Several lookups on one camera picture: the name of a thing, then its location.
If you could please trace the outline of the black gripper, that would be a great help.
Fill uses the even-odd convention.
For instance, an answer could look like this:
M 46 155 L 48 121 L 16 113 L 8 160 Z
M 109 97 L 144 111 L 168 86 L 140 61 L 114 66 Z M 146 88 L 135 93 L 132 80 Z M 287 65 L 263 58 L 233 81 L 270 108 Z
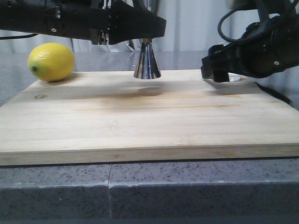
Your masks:
M 108 43 L 112 14 L 105 0 L 2 0 L 2 30 Z
M 299 65 L 299 16 L 295 15 L 269 34 L 241 46 L 214 45 L 201 59 L 203 79 L 229 82 L 229 72 L 265 78 Z

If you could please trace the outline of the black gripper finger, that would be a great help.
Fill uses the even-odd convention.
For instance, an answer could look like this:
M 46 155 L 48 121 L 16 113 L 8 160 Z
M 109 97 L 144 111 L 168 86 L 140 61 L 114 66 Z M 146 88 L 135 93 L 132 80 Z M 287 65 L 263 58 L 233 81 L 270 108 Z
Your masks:
M 123 41 L 163 37 L 166 20 L 149 11 L 143 1 L 133 1 L 133 6 L 124 1 L 111 5 L 111 28 L 109 44 Z

